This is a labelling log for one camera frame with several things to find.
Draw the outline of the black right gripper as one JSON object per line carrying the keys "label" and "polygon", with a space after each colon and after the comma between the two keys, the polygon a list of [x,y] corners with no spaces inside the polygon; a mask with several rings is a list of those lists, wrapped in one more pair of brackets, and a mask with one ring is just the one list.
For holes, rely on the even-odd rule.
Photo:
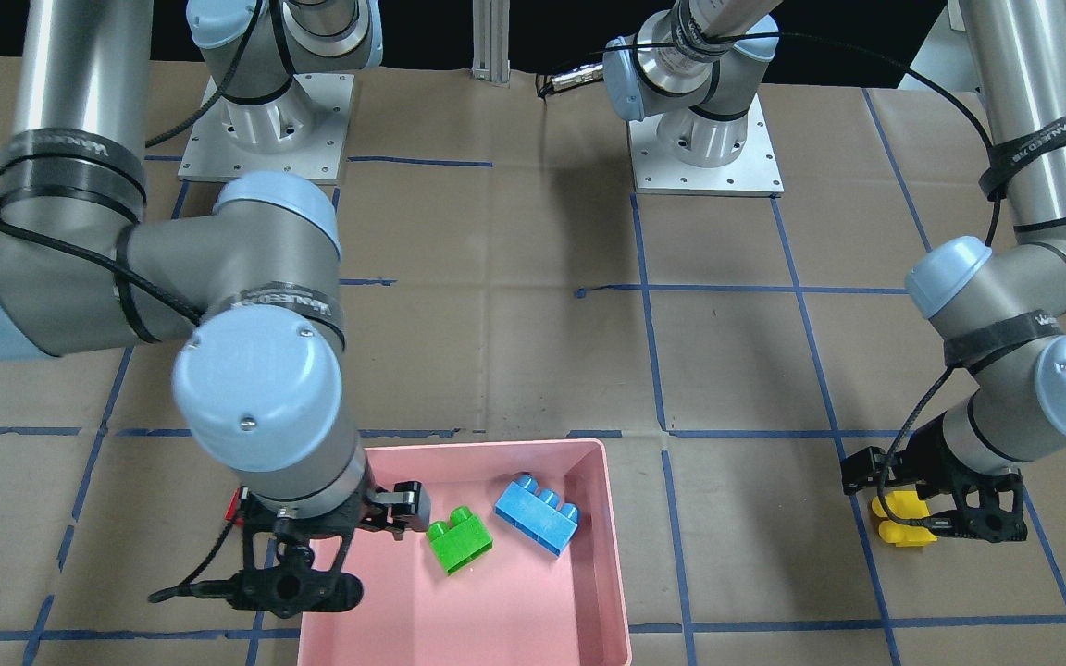
{"label": "black right gripper", "polygon": [[[337,509],[313,518],[279,517],[248,488],[240,490],[242,569],[219,582],[219,597],[235,610],[266,611],[280,619],[304,612],[344,612],[364,599],[364,583],[342,566],[355,535],[368,517],[369,532],[425,534],[431,500],[422,482],[398,482],[392,490],[366,481]],[[274,565],[258,568],[254,536],[270,534],[279,542]]]}

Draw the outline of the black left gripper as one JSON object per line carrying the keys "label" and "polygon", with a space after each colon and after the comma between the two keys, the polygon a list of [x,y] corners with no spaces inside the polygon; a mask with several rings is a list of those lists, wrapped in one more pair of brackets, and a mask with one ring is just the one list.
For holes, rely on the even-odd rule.
{"label": "black left gripper", "polygon": [[919,499],[949,496],[955,509],[926,518],[901,519],[904,525],[926,527],[944,538],[1002,543],[1024,541],[1023,477],[1019,473],[986,475],[966,467],[944,443],[944,418],[914,431],[900,452],[866,446],[841,461],[841,487],[846,496],[866,488],[898,487],[912,482]]}

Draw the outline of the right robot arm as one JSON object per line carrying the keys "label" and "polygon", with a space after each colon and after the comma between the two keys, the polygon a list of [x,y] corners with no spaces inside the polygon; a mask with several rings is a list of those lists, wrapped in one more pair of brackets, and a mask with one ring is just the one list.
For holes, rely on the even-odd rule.
{"label": "right robot arm", "polygon": [[245,167],[210,214],[147,222],[151,1],[34,1],[0,151],[0,360],[182,340],[172,392],[241,482],[242,566],[196,566],[149,602],[221,599],[282,619],[350,611],[356,531],[427,531],[417,481],[379,487],[343,391],[337,211],[289,170]]}

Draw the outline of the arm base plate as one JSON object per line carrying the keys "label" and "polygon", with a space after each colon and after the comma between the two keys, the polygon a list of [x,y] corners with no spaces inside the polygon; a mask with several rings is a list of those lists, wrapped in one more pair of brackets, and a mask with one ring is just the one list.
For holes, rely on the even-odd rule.
{"label": "arm base plate", "polygon": [[178,176],[226,182],[274,170],[337,185],[354,92],[351,74],[304,74],[282,97],[262,105],[220,100],[193,126]]}
{"label": "arm base plate", "polygon": [[681,109],[630,121],[627,139],[640,194],[778,197],[784,176],[759,97],[732,121]]}

